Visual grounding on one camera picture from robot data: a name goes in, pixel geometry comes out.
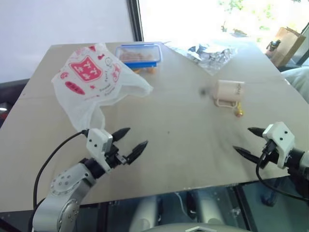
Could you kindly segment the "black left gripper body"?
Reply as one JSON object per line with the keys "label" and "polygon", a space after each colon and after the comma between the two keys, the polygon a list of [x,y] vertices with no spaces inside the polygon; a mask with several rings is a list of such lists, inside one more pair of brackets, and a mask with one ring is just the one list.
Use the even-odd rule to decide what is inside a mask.
{"label": "black left gripper body", "polygon": [[127,159],[119,154],[119,149],[114,144],[112,144],[110,150],[105,153],[105,161],[111,169],[127,163]]}

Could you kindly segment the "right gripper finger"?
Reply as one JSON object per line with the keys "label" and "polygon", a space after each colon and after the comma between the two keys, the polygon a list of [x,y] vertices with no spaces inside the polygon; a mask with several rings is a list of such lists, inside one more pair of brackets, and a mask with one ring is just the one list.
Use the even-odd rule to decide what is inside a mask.
{"label": "right gripper finger", "polygon": [[259,163],[259,160],[260,158],[253,155],[250,151],[242,148],[242,147],[239,147],[239,146],[233,146],[233,148],[242,156],[244,157],[245,159],[247,159],[248,161],[250,162],[253,162],[255,164],[258,164]]}
{"label": "right gripper finger", "polygon": [[263,132],[265,131],[264,128],[257,128],[257,127],[249,127],[247,130],[249,130],[254,135],[263,138]]}

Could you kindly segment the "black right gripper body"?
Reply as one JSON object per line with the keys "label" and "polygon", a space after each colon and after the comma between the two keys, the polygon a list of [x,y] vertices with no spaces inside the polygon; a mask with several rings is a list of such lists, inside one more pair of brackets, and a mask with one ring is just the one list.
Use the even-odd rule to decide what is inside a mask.
{"label": "black right gripper body", "polygon": [[266,166],[269,162],[277,164],[278,152],[277,145],[273,140],[268,140],[262,150],[261,166]]}

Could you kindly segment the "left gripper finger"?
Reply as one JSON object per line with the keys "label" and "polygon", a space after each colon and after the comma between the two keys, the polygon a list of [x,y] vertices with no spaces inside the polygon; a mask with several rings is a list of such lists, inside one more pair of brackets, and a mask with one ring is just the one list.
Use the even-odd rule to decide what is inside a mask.
{"label": "left gripper finger", "polygon": [[146,148],[147,144],[148,144],[148,141],[144,141],[144,142],[138,144],[132,150],[132,152],[127,157],[125,157],[126,164],[130,165],[131,163],[133,163],[143,153],[143,151]]}
{"label": "left gripper finger", "polygon": [[112,134],[112,143],[117,142],[120,139],[122,139],[129,131],[130,131],[130,128],[122,128],[122,129],[115,131]]}

